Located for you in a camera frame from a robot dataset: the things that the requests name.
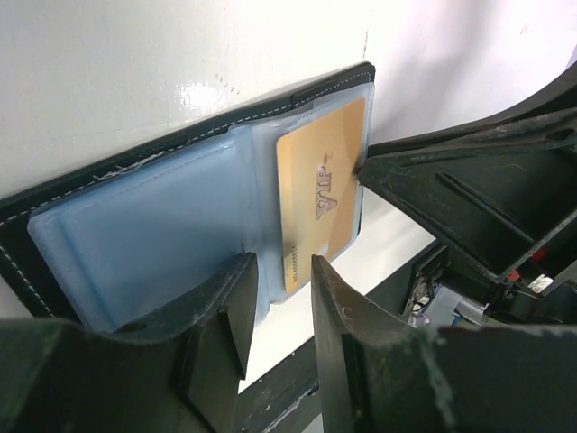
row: black plastic part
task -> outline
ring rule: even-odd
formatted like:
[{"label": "black plastic part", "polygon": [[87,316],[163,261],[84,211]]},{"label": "black plastic part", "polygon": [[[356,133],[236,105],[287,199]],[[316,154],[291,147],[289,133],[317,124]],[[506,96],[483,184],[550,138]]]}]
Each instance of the black plastic part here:
[{"label": "black plastic part", "polygon": [[0,322],[0,430],[232,431],[252,327],[233,340],[229,312],[253,325],[257,286],[256,256],[244,254],[114,335]]},{"label": "black plastic part", "polygon": [[[393,314],[402,310],[410,294],[414,274],[424,257],[441,247],[434,242],[393,272],[367,294],[367,298]],[[408,314],[399,316],[402,321]],[[295,433],[321,413],[315,339],[310,338],[241,393],[234,431]]]},{"label": "black plastic part", "polygon": [[565,432],[577,425],[575,327],[414,329],[313,257],[326,433]]},{"label": "black plastic part", "polygon": [[442,244],[435,244],[411,270],[407,298],[398,314],[407,321],[415,306],[424,296],[432,299],[435,292],[435,282],[445,271],[448,252]]},{"label": "black plastic part", "polygon": [[247,118],[264,119],[280,115],[316,97],[369,83],[374,80],[374,73],[375,68],[364,62],[328,76],[315,78],[306,84],[283,89],[282,93],[216,115],[0,200],[0,273],[35,317],[60,317],[79,321],[28,236],[26,226],[31,212],[106,181],[110,172],[129,172],[178,149],[195,145],[211,136],[224,134],[230,126],[245,122]]},{"label": "black plastic part", "polygon": [[502,282],[537,250],[577,239],[576,85],[574,65],[549,98],[545,88],[499,115],[371,146],[359,179]]}]

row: red component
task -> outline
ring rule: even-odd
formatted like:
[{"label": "red component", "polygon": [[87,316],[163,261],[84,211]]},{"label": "red component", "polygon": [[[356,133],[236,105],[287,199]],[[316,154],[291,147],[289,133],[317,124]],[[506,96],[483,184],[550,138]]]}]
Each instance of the red component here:
[{"label": "red component", "polygon": [[521,275],[519,275],[519,272],[513,271],[513,272],[509,275],[508,280],[509,280],[509,281],[517,281],[517,280],[519,280],[520,278],[521,278]]},{"label": "red component", "polygon": [[545,251],[543,248],[540,248],[533,253],[532,258],[536,262],[539,262],[540,260],[543,260],[546,256],[547,256],[547,251]]}]

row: white stitching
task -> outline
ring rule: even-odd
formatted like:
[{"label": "white stitching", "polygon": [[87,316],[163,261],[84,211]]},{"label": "white stitching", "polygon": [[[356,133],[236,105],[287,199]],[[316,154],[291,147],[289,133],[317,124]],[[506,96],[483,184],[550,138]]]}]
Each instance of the white stitching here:
[{"label": "white stitching", "polygon": [[[299,107],[299,106],[302,106],[303,104],[306,104],[306,103],[307,103],[308,101],[310,101],[311,99],[315,99],[316,97],[320,97],[321,95],[324,95],[326,92],[329,92],[329,91],[331,91],[331,90],[333,90],[333,89],[335,89],[335,88],[338,88],[338,87],[342,86],[343,84],[348,83],[349,81],[351,81],[351,80],[353,80],[353,79],[355,79],[355,78],[362,77],[362,76],[364,76],[364,75],[370,75],[370,74],[371,74],[370,72],[363,72],[363,73],[361,73],[361,74],[357,74],[357,75],[355,75],[355,76],[353,76],[353,77],[350,77],[350,78],[348,78],[348,79],[345,79],[345,80],[343,80],[343,81],[340,81],[339,83],[335,84],[334,86],[331,86],[331,87],[329,87],[329,88],[326,88],[325,90],[322,90],[322,91],[318,92],[317,94],[315,94],[315,95],[313,95],[313,96],[311,96],[311,97],[308,97],[308,98],[305,99],[304,101],[297,102],[297,103],[295,104],[295,108],[297,108],[297,107]],[[262,113],[260,113],[259,115],[248,116],[248,117],[245,117],[244,119],[238,119],[238,120],[235,120],[235,121],[230,122],[230,123],[228,123],[228,124],[223,124],[223,125],[221,125],[221,126],[217,126],[216,128],[211,129],[210,131],[208,131],[208,132],[206,132],[206,133],[204,133],[204,134],[200,134],[200,135],[197,135],[196,137],[193,137],[192,139],[188,140],[188,141],[187,141],[186,143],[184,143],[184,144],[181,144],[181,145],[176,146],[176,147],[173,147],[173,148],[171,148],[171,149],[167,149],[167,150],[165,150],[165,151],[162,151],[162,152],[153,154],[153,155],[148,156],[148,157],[146,157],[146,158],[142,158],[141,160],[139,160],[139,161],[137,161],[137,162],[134,162],[133,164],[129,165],[128,167],[118,167],[118,171],[109,171],[106,175],[104,175],[104,176],[102,176],[102,177],[100,177],[100,178],[96,177],[95,180],[92,180],[91,182],[88,182],[86,185],[82,185],[82,186],[80,186],[80,187],[77,187],[77,188],[75,188],[75,189],[72,189],[72,190],[70,190],[70,191],[67,191],[67,192],[65,192],[64,194],[60,194],[60,195],[58,195],[58,196],[56,196],[56,197],[51,198],[51,199],[48,200],[48,201],[45,201],[45,202],[41,203],[41,204],[38,205],[38,206],[31,207],[31,208],[29,208],[28,210],[23,210],[23,211],[20,212],[19,214],[12,215],[12,216],[8,217],[6,220],[0,221],[0,227],[2,227],[2,226],[3,226],[5,223],[7,223],[8,221],[12,221],[13,219],[16,219],[17,217],[20,217],[20,216],[22,216],[22,215],[28,214],[29,212],[32,212],[33,210],[37,209],[38,207],[42,207],[42,206],[44,206],[44,205],[46,205],[46,204],[48,204],[48,203],[51,203],[52,201],[58,200],[59,198],[66,197],[66,196],[72,194],[73,192],[80,191],[80,190],[82,190],[82,189],[84,189],[84,188],[87,188],[87,187],[89,187],[89,186],[91,186],[91,185],[94,185],[95,183],[98,183],[98,182],[100,182],[100,181],[102,181],[102,180],[110,179],[110,178],[112,178],[112,177],[114,177],[114,176],[116,176],[116,175],[118,175],[118,174],[120,174],[120,173],[123,173],[123,172],[125,172],[125,171],[131,170],[131,169],[134,168],[134,167],[140,167],[140,166],[142,166],[143,164],[145,164],[145,163],[147,163],[147,162],[156,160],[156,159],[159,158],[161,155],[166,155],[166,154],[169,154],[169,153],[171,153],[171,152],[174,152],[174,151],[176,151],[176,150],[178,150],[178,149],[182,149],[184,146],[187,146],[187,145],[189,145],[189,144],[192,144],[193,142],[195,142],[195,141],[196,141],[197,139],[199,139],[199,138],[203,138],[203,137],[205,137],[205,136],[207,136],[207,135],[210,136],[210,135],[214,134],[216,131],[219,131],[219,130],[221,130],[221,129],[227,128],[228,126],[232,126],[233,124],[239,124],[239,123],[245,122],[245,121],[247,121],[247,120],[251,120],[251,119],[256,119],[256,118],[259,118],[259,117],[263,117],[263,116],[265,116],[265,115],[271,115],[272,113],[277,113],[277,112],[279,112],[280,110],[284,110],[285,108],[289,108],[289,107],[290,107],[290,104],[288,104],[288,105],[286,105],[286,106],[279,107],[279,108],[275,108],[275,109],[273,109],[273,110],[267,111],[266,113],[265,113],[265,112],[262,112]],[[18,268],[18,265],[16,264],[16,262],[12,259],[12,257],[10,256],[10,254],[8,254],[8,252],[4,249],[4,247],[3,247],[1,244],[0,244],[0,252],[2,252],[2,255],[6,258],[6,260],[7,260],[7,261],[10,263],[10,265],[18,272],[18,274],[19,274],[20,277],[22,278],[24,284],[28,287],[28,289],[32,292],[32,294],[38,299],[38,301],[39,301],[39,302],[42,304],[42,306],[46,309],[46,311],[48,312],[48,314],[50,314],[51,317],[54,317],[54,314],[52,313],[52,311],[50,310],[50,308],[48,307],[48,305],[46,305],[46,303],[44,302],[44,300],[42,300],[42,298],[40,297],[39,293],[38,293],[38,292],[34,289],[34,287],[30,284],[30,282],[28,281],[28,279],[24,276],[23,272],[20,270],[20,268]]]},{"label": "white stitching", "polygon": [[34,287],[30,284],[30,282],[28,281],[28,279],[24,276],[23,272],[20,270],[20,268],[18,268],[18,265],[14,262],[14,260],[12,260],[12,257],[10,257],[10,254],[8,254],[8,252],[4,249],[4,247],[2,245],[0,245],[0,252],[2,252],[2,255],[5,257],[5,259],[10,263],[10,265],[18,272],[18,275],[20,275],[20,278],[22,278],[22,281],[24,282],[24,284],[26,284],[26,286],[28,287],[28,289],[30,289],[30,291],[32,292],[32,294],[36,297],[36,299],[42,304],[42,306],[46,309],[46,311],[48,311],[48,314],[50,314],[50,316],[53,318],[54,317],[54,313],[52,313],[52,310],[48,307],[48,305],[46,305],[46,302],[44,302],[44,300],[40,297],[40,295],[38,294],[38,292],[34,289]]},{"label": "white stitching", "polygon": [[172,168],[170,168],[170,169],[168,169],[168,170],[161,171],[160,173],[157,173],[157,174],[155,174],[154,176],[152,176],[152,177],[150,177],[150,178],[147,178],[147,179],[145,179],[145,180],[141,180],[141,181],[139,181],[138,183],[136,183],[136,184],[134,184],[134,185],[131,185],[131,186],[128,187],[128,188],[125,188],[125,189],[121,189],[121,190],[119,190],[119,191],[116,191],[112,196],[100,198],[99,200],[96,200],[96,201],[91,201],[90,203],[87,203],[87,204],[84,205],[83,207],[80,207],[80,208],[76,209],[75,212],[74,212],[74,214],[72,214],[72,215],[75,216],[78,212],[80,212],[80,211],[83,210],[83,209],[87,209],[87,208],[89,208],[89,207],[94,207],[94,206],[98,206],[98,205],[101,205],[101,204],[103,204],[103,203],[106,203],[106,201],[112,200],[113,198],[116,198],[116,197],[118,197],[118,196],[122,196],[122,195],[125,194],[126,192],[131,191],[131,190],[133,190],[133,189],[138,189],[138,188],[141,187],[142,185],[145,185],[145,184],[147,184],[147,183],[150,183],[150,182],[152,182],[153,180],[156,180],[156,179],[158,179],[158,178],[160,178],[160,177],[162,177],[162,176],[166,176],[167,174],[169,174],[169,173],[171,173],[171,172],[173,172],[173,171],[175,171],[175,170],[180,170],[180,169],[182,169],[183,167],[186,167],[186,166],[189,165],[189,164],[192,164],[192,163],[194,163],[194,162],[197,162],[197,161],[203,160],[203,159],[205,159],[205,158],[208,158],[209,156],[211,156],[211,155],[213,155],[213,154],[215,154],[215,153],[218,153],[218,152],[220,152],[220,151],[222,151],[222,148],[212,149],[212,150],[210,150],[209,152],[206,152],[206,153],[203,154],[203,155],[197,156],[195,159],[188,160],[188,161],[186,161],[186,162],[182,162],[181,164],[177,165],[176,167],[172,167]]},{"label": "white stitching", "polygon": [[339,82],[338,84],[335,84],[335,85],[332,86],[331,88],[326,88],[325,90],[322,90],[322,91],[318,92],[316,95],[313,95],[313,96],[311,96],[311,97],[308,97],[308,98],[305,99],[304,101],[297,102],[297,103],[295,104],[295,107],[297,107],[297,106],[302,106],[303,104],[306,104],[306,103],[307,103],[308,101],[310,101],[311,99],[315,99],[316,97],[320,97],[321,95],[324,95],[326,92],[329,92],[329,91],[333,90],[334,88],[338,88],[338,87],[342,86],[344,83],[346,83],[346,82],[348,82],[348,81],[351,81],[352,79],[355,79],[355,78],[358,78],[358,77],[362,77],[363,75],[370,75],[370,74],[371,74],[370,72],[363,72],[362,74],[357,74],[357,75],[355,75],[355,76],[353,76],[353,77],[350,77],[350,78],[348,78],[348,79],[346,79],[346,80],[344,80],[344,81]]}]

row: white wall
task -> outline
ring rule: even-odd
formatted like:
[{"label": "white wall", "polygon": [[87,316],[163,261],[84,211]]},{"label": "white wall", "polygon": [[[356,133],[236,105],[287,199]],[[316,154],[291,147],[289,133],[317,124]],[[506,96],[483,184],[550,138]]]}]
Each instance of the white wall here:
[{"label": "white wall", "polygon": [[[1,0],[0,198],[363,59],[373,143],[460,124],[534,93],[576,42],[572,0]],[[367,194],[335,266],[366,292],[431,239]],[[312,335],[309,299],[256,329],[243,387]],[[0,315],[27,315],[3,281]]]}]

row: card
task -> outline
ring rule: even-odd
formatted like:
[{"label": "card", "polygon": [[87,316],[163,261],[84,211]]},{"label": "card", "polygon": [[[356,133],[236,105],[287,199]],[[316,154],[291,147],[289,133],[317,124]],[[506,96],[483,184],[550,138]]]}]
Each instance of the card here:
[{"label": "card", "polygon": [[277,142],[285,291],[310,280],[311,255],[332,260],[354,239],[365,99]]}]

